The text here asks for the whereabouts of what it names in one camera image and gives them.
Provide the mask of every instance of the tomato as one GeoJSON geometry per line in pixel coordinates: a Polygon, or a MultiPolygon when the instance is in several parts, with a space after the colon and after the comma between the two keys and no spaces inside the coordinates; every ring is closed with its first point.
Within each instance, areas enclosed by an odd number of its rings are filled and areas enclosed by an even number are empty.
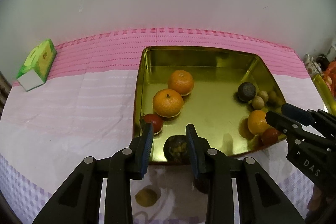
{"type": "Polygon", "coordinates": [[[271,145],[278,141],[278,137],[280,132],[275,128],[266,129],[265,132],[261,136],[261,141],[263,145],[271,145]]]}
{"type": "Polygon", "coordinates": [[[143,119],[145,122],[151,122],[153,124],[154,134],[157,134],[162,130],[163,121],[159,115],[150,113],[143,116],[143,119]]]}

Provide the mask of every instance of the green tissue box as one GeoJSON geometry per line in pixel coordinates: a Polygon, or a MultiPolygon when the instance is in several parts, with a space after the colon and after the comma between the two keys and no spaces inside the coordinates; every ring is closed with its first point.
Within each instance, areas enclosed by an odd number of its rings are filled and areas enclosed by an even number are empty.
{"type": "Polygon", "coordinates": [[[56,53],[57,51],[50,39],[43,41],[30,52],[16,77],[26,91],[46,82],[56,53]]]}

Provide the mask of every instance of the metal screw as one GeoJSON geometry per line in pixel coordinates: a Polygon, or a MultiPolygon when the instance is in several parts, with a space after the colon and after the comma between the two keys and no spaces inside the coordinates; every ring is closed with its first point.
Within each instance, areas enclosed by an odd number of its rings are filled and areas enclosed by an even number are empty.
{"type": "Polygon", "coordinates": [[[123,154],[124,155],[129,155],[129,154],[131,154],[133,151],[132,151],[132,149],[130,149],[130,148],[125,148],[124,150],[123,150],[123,154]]]}
{"type": "Polygon", "coordinates": [[[92,163],[92,162],[93,162],[93,157],[86,157],[86,158],[84,159],[84,162],[85,162],[86,164],[90,164],[90,163],[92,163]]]}
{"type": "Polygon", "coordinates": [[[217,150],[214,149],[214,148],[210,148],[210,149],[208,149],[208,154],[209,155],[216,155],[217,154],[217,150]]]}
{"type": "Polygon", "coordinates": [[[247,157],[247,158],[245,158],[245,161],[246,161],[248,164],[253,164],[253,163],[255,163],[254,158],[251,158],[251,157],[247,157]]]}

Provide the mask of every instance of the orange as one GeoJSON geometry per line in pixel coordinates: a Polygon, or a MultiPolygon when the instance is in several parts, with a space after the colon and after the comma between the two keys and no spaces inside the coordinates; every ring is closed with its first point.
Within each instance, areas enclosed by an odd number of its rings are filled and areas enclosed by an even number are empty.
{"type": "Polygon", "coordinates": [[[266,122],[266,113],[262,110],[252,111],[247,119],[247,127],[254,135],[264,133],[270,127],[266,122]]]}
{"type": "Polygon", "coordinates": [[[182,96],[186,96],[194,88],[194,79],[189,72],[176,70],[169,77],[168,88],[177,91],[182,96]]]}
{"type": "Polygon", "coordinates": [[[183,103],[175,90],[160,90],[153,97],[153,110],[162,117],[171,118],[180,114],[183,103]]]}

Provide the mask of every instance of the pink tablecloth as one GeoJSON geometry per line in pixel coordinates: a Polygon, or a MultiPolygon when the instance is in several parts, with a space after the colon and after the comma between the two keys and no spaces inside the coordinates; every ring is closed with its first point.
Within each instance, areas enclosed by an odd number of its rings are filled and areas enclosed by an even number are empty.
{"type": "MultiPolygon", "coordinates": [[[[102,159],[129,145],[139,59],[145,47],[155,45],[221,47],[258,54],[287,102],[303,109],[323,109],[291,48],[243,35],[152,28],[60,44],[46,84],[25,92],[15,83],[0,122],[0,189],[23,223],[32,222],[84,157],[102,159]]],[[[286,160],[286,151],[286,142],[281,142],[253,157],[305,216],[312,183],[286,160]]],[[[139,206],[132,197],[135,221],[203,222],[207,196],[192,188],[191,179],[185,166],[151,166],[144,180],[131,182],[131,190],[136,193],[150,184],[161,197],[150,208],[139,206]]]]}

